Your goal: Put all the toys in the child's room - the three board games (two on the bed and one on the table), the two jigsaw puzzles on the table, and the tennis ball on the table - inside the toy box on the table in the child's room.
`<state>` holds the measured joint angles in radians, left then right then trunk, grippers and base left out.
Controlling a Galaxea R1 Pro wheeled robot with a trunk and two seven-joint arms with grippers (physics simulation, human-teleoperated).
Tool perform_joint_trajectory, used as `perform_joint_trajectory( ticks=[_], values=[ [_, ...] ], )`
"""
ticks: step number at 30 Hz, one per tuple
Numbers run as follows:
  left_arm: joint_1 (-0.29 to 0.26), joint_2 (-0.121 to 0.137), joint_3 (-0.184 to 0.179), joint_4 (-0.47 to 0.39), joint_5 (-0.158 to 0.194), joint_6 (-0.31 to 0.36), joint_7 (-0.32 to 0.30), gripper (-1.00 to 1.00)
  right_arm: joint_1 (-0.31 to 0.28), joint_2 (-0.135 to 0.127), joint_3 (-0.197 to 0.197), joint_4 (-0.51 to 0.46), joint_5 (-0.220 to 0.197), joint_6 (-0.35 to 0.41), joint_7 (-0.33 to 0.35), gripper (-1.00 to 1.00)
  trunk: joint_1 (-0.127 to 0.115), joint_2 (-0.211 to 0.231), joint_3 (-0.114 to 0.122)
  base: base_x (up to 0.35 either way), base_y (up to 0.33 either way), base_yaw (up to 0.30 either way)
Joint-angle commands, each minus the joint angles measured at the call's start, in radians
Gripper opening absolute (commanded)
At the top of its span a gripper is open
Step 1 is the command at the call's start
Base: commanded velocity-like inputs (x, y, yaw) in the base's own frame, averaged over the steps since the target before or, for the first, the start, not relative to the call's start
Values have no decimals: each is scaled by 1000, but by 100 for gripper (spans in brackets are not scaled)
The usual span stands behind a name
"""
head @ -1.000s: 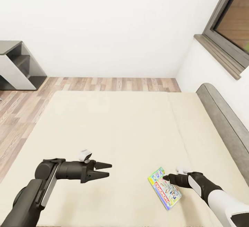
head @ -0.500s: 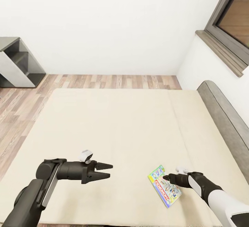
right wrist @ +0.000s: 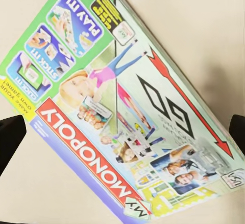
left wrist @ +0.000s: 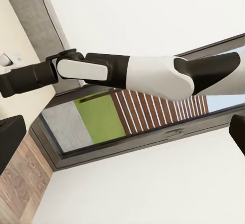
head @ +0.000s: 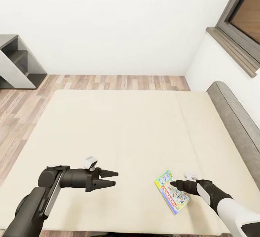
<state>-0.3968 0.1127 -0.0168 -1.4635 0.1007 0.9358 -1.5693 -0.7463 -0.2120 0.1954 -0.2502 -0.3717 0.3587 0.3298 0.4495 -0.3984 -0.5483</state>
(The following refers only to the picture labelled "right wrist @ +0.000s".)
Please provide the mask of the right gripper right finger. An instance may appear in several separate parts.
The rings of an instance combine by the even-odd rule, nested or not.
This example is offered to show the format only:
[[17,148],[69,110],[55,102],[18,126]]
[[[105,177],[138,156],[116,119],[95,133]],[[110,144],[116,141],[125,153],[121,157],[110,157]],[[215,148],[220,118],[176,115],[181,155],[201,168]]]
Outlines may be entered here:
[[229,134],[238,145],[238,148],[241,150],[243,155],[245,155],[245,117],[240,115],[233,115],[230,127]]

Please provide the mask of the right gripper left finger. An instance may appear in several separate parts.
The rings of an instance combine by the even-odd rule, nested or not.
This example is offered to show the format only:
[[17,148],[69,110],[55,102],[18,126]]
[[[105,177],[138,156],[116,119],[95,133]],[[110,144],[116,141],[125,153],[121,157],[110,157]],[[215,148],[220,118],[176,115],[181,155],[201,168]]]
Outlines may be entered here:
[[0,176],[26,134],[23,115],[0,120]]

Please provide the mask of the board game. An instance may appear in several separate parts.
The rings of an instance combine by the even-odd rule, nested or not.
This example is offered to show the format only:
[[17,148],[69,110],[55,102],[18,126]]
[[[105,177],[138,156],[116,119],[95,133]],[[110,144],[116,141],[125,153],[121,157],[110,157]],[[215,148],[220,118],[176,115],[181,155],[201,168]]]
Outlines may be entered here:
[[0,94],[121,224],[245,188],[245,155],[125,0],[48,0]]

